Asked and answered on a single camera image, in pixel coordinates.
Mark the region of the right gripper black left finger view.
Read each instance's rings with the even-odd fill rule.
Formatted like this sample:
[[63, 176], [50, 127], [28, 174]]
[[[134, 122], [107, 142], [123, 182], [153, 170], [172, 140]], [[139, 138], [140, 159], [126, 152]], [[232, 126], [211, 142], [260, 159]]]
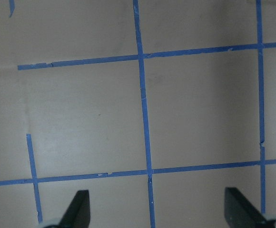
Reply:
[[90, 200], [88, 190], [79, 190], [60, 220], [59, 228], [88, 228], [90, 224]]

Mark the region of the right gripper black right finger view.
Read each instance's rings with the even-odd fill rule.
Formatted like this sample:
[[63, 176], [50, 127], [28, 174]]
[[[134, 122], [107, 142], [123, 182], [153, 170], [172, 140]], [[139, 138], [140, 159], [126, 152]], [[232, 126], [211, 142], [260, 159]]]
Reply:
[[230, 228], [266, 228], [267, 220], [235, 187], [224, 192], [224, 217]]

